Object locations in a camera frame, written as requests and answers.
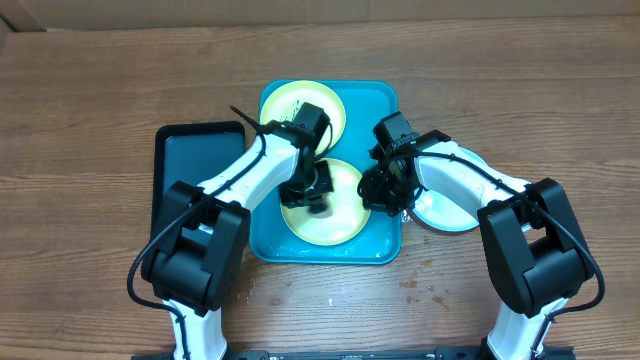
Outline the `yellow plate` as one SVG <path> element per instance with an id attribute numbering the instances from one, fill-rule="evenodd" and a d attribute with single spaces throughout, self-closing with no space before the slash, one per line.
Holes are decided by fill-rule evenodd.
<path id="1" fill-rule="evenodd" d="M 311 80 L 296 80 L 276 88 L 265 100 L 260 111 L 261 124 L 271 120 L 292 121 L 303 103 L 320 107 L 328 115 L 328 128 L 316 150 L 319 155 L 334 147 L 346 127 L 346 110 L 338 94 L 328 86 Z"/>
<path id="2" fill-rule="evenodd" d="M 325 158 L 325 161 L 334 188 L 323 199 L 328 208 L 312 214 L 309 206 L 282 205 L 281 212 L 287 226 L 299 238 L 314 245 L 332 246 L 355 237 L 366 225 L 370 211 L 363 207 L 357 193 L 361 173 L 342 160 Z"/>

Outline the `light blue plate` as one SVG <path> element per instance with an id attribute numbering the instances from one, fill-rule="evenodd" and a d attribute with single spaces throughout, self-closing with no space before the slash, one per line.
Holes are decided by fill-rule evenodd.
<path id="1" fill-rule="evenodd" d="M 456 142 L 440 142 L 423 152 L 453 155 L 456 160 L 436 156 L 418 156 L 414 160 L 419 184 L 427 190 L 420 195 L 416 214 L 427 225 L 445 232 L 465 232 L 476 228 L 477 210 L 487 180 L 459 160 L 486 166 L 474 153 Z"/>

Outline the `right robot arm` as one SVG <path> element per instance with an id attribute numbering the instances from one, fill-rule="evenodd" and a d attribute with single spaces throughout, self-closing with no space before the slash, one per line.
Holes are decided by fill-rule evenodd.
<path id="1" fill-rule="evenodd" d="M 479 224 L 491 283 L 502 304 L 485 342 L 493 359 L 544 359 L 543 341 L 568 300 L 601 271 L 562 186 L 494 170 L 439 131 L 380 135 L 358 193 L 366 208 L 394 216 L 417 190 L 435 191 Z"/>

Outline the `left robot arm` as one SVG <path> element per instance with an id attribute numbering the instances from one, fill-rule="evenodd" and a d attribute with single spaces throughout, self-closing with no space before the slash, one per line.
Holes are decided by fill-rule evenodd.
<path id="1" fill-rule="evenodd" d="M 251 214 L 274 189 L 288 208 L 328 211 L 333 184 L 316 125 L 272 121 L 256 128 L 250 151 L 198 186 L 175 182 L 164 195 L 149 243 L 127 275 L 130 298 L 168 312 L 176 345 L 169 359 L 221 359 L 221 307 L 235 282 Z"/>

